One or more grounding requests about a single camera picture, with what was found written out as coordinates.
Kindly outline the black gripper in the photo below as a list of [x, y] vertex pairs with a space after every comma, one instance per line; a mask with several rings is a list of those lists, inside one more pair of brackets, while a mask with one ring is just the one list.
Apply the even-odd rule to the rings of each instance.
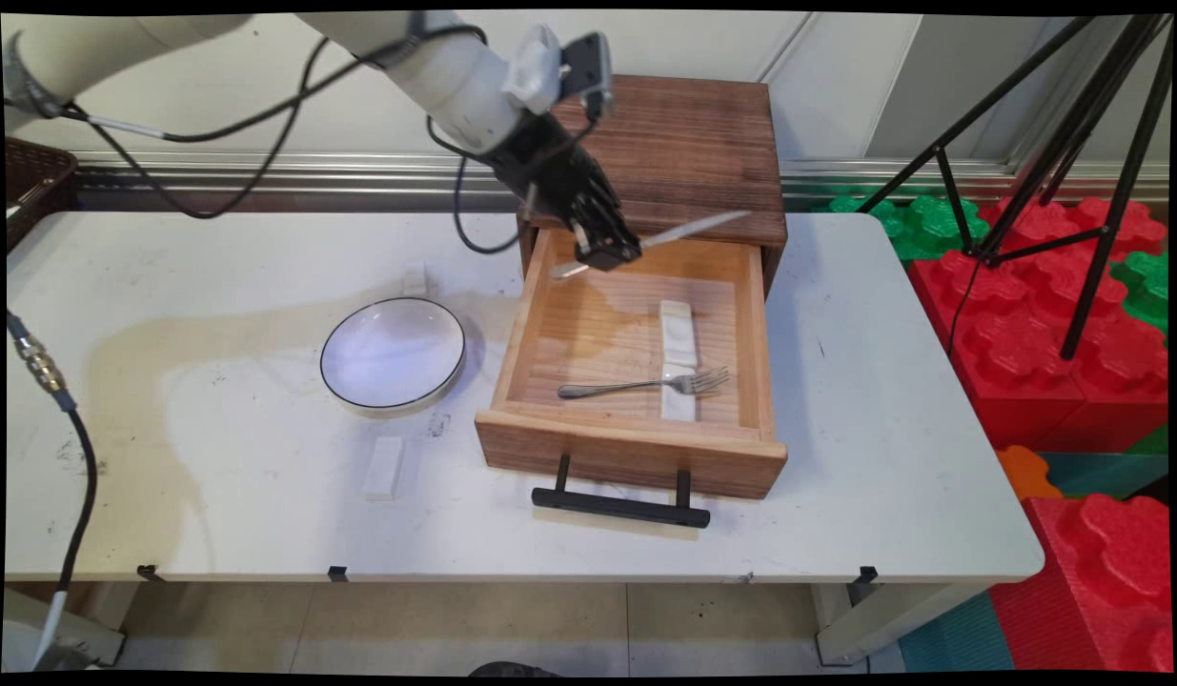
[[612, 271], [643, 257], [636, 234], [621, 217], [621, 201], [583, 139], [596, 131], [588, 118], [568, 131], [550, 112], [523, 114], [508, 136], [493, 148], [497, 179], [519, 198], [536, 186], [536, 213], [572, 220], [576, 260], [591, 269]]

